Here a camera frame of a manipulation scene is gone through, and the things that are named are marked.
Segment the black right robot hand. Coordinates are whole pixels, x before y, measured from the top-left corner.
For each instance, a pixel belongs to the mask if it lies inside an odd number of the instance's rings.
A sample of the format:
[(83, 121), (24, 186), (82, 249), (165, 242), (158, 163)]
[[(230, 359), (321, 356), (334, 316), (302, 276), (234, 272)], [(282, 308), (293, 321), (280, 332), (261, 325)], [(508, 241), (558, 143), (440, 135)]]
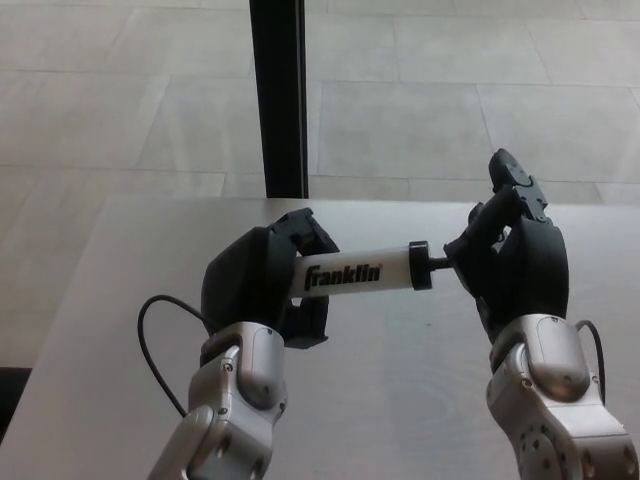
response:
[(505, 149), (491, 157), (489, 174), (493, 196), (472, 209), (444, 252), (494, 342), (521, 316), (564, 318), (569, 268), (562, 232), (545, 214), (548, 201), (536, 179)]

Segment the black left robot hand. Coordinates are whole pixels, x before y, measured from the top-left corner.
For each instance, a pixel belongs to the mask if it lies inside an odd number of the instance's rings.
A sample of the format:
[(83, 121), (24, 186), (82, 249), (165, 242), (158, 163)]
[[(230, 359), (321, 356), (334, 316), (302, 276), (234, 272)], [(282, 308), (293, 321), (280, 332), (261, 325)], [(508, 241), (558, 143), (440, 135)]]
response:
[(295, 305), (289, 291), (297, 257), (338, 250), (309, 208), (252, 228), (207, 266), (201, 289), (206, 331), (212, 336), (231, 324), (254, 322), (275, 329), (290, 348), (308, 349), (326, 341), (329, 298)]

